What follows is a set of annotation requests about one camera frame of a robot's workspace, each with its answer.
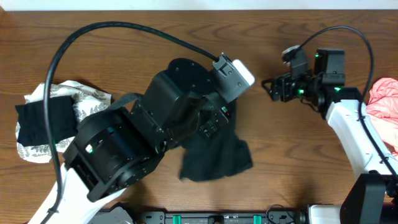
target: white cloth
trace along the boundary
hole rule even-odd
[[[26,95],[26,103],[43,100],[44,83],[41,83],[31,95]],[[52,85],[50,97],[72,96],[75,100],[73,110],[78,123],[88,115],[105,110],[111,104],[111,95],[96,90],[75,81],[65,81],[59,85]],[[19,123],[17,123],[16,136],[18,139]],[[70,137],[56,144],[58,152],[65,152],[74,137]],[[18,154],[29,162],[46,163],[51,159],[49,145],[27,146],[17,142]]]

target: green strip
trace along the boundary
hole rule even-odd
[[[181,224],[181,216],[180,215],[173,216],[173,224]]]
[[[260,215],[255,215],[253,216],[253,224],[261,224],[261,216]]]

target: crumpled cloth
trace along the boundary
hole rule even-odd
[[[381,78],[373,85],[370,95],[366,111],[372,125],[381,139],[394,147],[392,154],[398,159],[398,81]]]
[[[26,95],[26,103],[43,100],[44,83],[41,83],[31,95]],[[105,110],[111,104],[111,95],[102,91],[88,87],[76,81],[65,81],[59,85],[52,85],[50,97],[55,96],[72,96],[74,99],[73,110],[76,120],[79,123],[85,117]],[[16,137],[20,130],[19,123],[16,127]],[[58,152],[65,152],[74,137],[70,137],[60,141],[55,146]],[[51,159],[49,145],[28,146],[24,147],[17,142],[18,154],[21,158],[29,162],[46,163]]]

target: black fabric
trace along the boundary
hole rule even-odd
[[[73,99],[59,96],[50,99],[50,114],[55,143],[77,134]],[[15,106],[21,126],[18,142],[24,147],[48,144],[44,128],[43,101]]]
[[[238,174],[253,166],[248,145],[235,134],[236,101],[227,106],[229,123],[215,136],[205,139],[199,134],[182,141],[187,152],[182,162],[180,179],[192,181],[219,179]]]

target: folded clothing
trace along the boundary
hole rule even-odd
[[[229,123],[210,139],[196,133],[182,141],[182,147],[187,151],[182,161],[180,179],[220,179],[236,175],[253,166],[248,145],[235,134],[236,100],[227,109],[231,115]]]
[[[398,158],[398,81],[381,78],[373,84],[366,107],[372,125],[381,139],[394,147]]]
[[[73,112],[73,99],[59,96],[50,99],[49,111],[55,143],[77,134],[76,118]],[[17,142],[26,146],[48,144],[45,133],[43,101],[15,106],[18,123],[21,126]]]
[[[44,83],[41,83],[32,94],[25,95],[26,103],[33,103],[43,100],[43,92]],[[104,93],[92,87],[71,80],[65,81],[59,85],[51,85],[51,99],[58,96],[70,96],[73,98],[73,110],[75,112],[75,119],[77,123],[82,121],[90,114],[105,110],[111,104],[110,94]],[[19,122],[17,122],[17,139],[19,138],[20,132],[21,126]],[[55,145],[57,151],[65,152],[69,144],[72,142],[73,138],[74,137],[66,138],[57,143]],[[51,159],[51,152],[49,150],[48,144],[41,144],[39,146],[23,146],[17,141],[17,150],[18,155],[29,162],[44,163],[49,162]]]

